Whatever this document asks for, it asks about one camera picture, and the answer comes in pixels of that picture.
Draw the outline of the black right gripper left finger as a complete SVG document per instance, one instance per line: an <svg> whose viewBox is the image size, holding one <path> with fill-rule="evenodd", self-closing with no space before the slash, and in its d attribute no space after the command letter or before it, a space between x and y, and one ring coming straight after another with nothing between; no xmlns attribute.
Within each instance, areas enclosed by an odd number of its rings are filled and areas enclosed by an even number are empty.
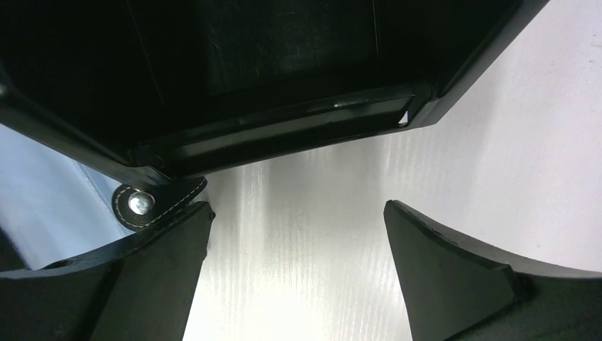
<svg viewBox="0 0 602 341"><path fill-rule="evenodd" d="M2 340L181 340L214 212L152 227L38 270L1 274Z"/></svg>

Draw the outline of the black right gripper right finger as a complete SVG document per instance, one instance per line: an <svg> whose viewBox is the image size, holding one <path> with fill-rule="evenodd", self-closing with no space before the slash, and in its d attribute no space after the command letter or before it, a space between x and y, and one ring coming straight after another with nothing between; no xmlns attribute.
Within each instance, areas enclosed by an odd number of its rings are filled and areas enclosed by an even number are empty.
<svg viewBox="0 0 602 341"><path fill-rule="evenodd" d="M414 340L600 340L601 274L520 256L390 200L383 211Z"/></svg>

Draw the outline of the black plastic bin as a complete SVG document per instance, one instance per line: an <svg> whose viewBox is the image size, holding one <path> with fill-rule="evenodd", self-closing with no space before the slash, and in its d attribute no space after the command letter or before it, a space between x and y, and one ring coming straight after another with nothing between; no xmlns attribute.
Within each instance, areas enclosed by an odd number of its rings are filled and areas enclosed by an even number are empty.
<svg viewBox="0 0 602 341"><path fill-rule="evenodd" d="M436 124L543 1L2 1L1 123L137 188Z"/></svg>

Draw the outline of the black leather card holder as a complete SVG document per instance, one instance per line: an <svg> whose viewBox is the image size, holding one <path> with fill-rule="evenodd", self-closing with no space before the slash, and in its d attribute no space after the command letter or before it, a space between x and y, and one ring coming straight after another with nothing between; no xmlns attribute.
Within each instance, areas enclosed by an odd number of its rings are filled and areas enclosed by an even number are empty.
<svg viewBox="0 0 602 341"><path fill-rule="evenodd" d="M1 270L42 269L167 222L205 181L137 190L90 178L1 183Z"/></svg>

